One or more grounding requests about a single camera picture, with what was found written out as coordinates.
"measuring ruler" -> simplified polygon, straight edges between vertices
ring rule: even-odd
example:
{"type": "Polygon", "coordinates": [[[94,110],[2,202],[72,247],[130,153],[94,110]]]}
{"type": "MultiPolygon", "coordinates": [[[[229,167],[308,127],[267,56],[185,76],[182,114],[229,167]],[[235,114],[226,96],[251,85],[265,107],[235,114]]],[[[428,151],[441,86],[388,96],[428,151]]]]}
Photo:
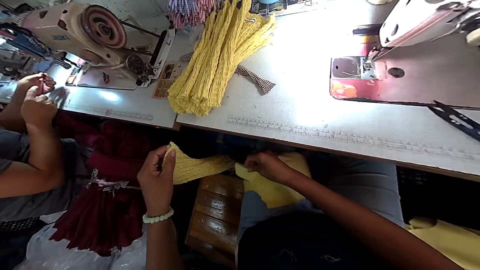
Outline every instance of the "measuring ruler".
{"type": "Polygon", "coordinates": [[[278,123],[241,116],[229,116],[227,123],[236,126],[243,126],[251,129],[272,131],[276,133],[290,134],[329,140],[347,144],[365,145],[377,148],[384,148],[397,151],[417,152],[420,154],[433,154],[447,156],[455,159],[480,160],[480,153],[468,153],[463,150],[431,146],[422,143],[411,143],[396,140],[387,140],[370,135],[360,135],[345,131],[336,131],[328,128],[309,127],[289,123],[278,123]]]}
{"type": "Polygon", "coordinates": [[[122,116],[122,117],[130,117],[130,118],[140,118],[145,120],[153,120],[152,114],[144,114],[138,112],[131,112],[131,111],[120,111],[120,110],[110,110],[110,109],[102,109],[102,108],[95,108],[95,107],[86,107],[86,106],[77,106],[77,105],[67,105],[66,108],[77,109],[85,111],[86,113],[91,113],[94,115],[104,115],[104,116],[122,116]]]}

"maroon fabric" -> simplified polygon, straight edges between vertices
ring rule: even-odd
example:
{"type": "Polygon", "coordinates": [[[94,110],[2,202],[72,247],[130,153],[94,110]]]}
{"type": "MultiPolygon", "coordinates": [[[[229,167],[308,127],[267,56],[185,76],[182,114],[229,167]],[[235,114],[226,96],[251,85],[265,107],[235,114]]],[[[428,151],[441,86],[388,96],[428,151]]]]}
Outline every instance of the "maroon fabric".
{"type": "MultiPolygon", "coordinates": [[[[146,134],[128,124],[107,121],[88,163],[108,182],[128,180],[139,187],[136,175],[150,149],[146,134]]],[[[129,246],[142,236],[146,207],[137,189],[100,190],[97,184],[84,188],[78,200],[55,223],[50,240],[70,240],[67,248],[90,249],[110,256],[111,249],[129,246]]]]}
{"type": "Polygon", "coordinates": [[[73,138],[79,145],[85,147],[95,147],[101,137],[97,129],[74,119],[63,110],[57,112],[55,126],[60,138],[73,138]]]}
{"type": "Polygon", "coordinates": [[[122,180],[137,179],[137,173],[143,166],[141,160],[127,160],[122,158],[114,158],[103,155],[98,151],[93,151],[88,159],[88,164],[91,167],[97,168],[101,173],[102,178],[118,178],[122,180]]]}

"hand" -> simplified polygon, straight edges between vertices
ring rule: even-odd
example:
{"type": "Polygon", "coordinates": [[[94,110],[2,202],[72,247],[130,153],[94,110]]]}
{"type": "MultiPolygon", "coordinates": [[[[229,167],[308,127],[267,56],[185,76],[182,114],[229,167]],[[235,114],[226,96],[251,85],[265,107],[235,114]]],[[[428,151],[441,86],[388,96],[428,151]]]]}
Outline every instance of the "hand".
{"type": "Polygon", "coordinates": [[[36,97],[37,92],[38,86],[28,89],[21,109],[22,117],[27,129],[32,127],[41,130],[52,128],[52,120],[57,114],[57,105],[45,95],[36,97]]]}
{"type": "Polygon", "coordinates": [[[165,157],[167,160],[165,160],[162,170],[158,170],[162,166],[163,156],[167,149],[168,146],[162,146],[157,150],[151,151],[137,174],[149,217],[165,215],[170,210],[173,194],[175,150],[172,150],[165,157]]]}
{"type": "Polygon", "coordinates": [[[55,89],[56,82],[46,73],[26,76],[18,81],[16,91],[27,91],[32,86],[38,86],[37,96],[49,93],[55,89]]]}
{"type": "Polygon", "coordinates": [[[245,161],[245,167],[248,172],[258,172],[268,180],[285,185],[299,173],[271,151],[249,155],[245,161]]]}

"gray shirt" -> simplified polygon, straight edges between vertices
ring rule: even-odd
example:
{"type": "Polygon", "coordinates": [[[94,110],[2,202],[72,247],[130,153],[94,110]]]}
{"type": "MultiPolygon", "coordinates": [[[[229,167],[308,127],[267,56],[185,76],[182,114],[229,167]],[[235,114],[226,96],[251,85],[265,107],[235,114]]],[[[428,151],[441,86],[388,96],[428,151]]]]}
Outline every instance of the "gray shirt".
{"type": "MultiPolygon", "coordinates": [[[[62,139],[65,160],[65,184],[62,187],[27,196],[0,198],[0,222],[38,217],[64,211],[80,191],[75,184],[75,166],[78,158],[77,144],[72,139],[62,139]]],[[[27,135],[0,130],[0,175],[12,161],[28,163],[30,142],[27,135]]]]}

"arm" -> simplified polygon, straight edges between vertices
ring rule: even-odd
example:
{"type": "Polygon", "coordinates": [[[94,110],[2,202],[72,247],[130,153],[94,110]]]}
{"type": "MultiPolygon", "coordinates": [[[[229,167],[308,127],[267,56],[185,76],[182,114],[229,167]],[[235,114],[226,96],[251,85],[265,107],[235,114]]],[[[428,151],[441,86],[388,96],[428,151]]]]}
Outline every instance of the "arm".
{"type": "Polygon", "coordinates": [[[245,166],[305,196],[372,253],[398,269],[462,269],[405,229],[295,171],[272,153],[250,155],[245,166]]]}
{"type": "MultiPolygon", "coordinates": [[[[167,146],[150,152],[137,175],[138,182],[147,206],[149,217],[158,217],[168,213],[173,194],[173,169],[175,168],[175,151],[166,157],[162,171],[161,166],[167,146]]],[[[185,269],[177,248],[177,232],[172,220],[159,221],[147,225],[147,270],[185,269]]]]}
{"type": "Polygon", "coordinates": [[[35,97],[30,88],[21,108],[30,137],[28,164],[13,162],[0,174],[0,197],[36,194],[63,184],[63,154],[60,140],[51,125],[57,112],[44,95],[35,97]]]}
{"type": "Polygon", "coordinates": [[[26,131],[25,122],[20,110],[25,99],[27,90],[32,86],[38,86],[37,95],[46,94],[53,90],[55,81],[45,73],[27,76],[18,81],[17,89],[13,94],[10,104],[0,112],[0,126],[4,129],[23,133],[26,131]]]}

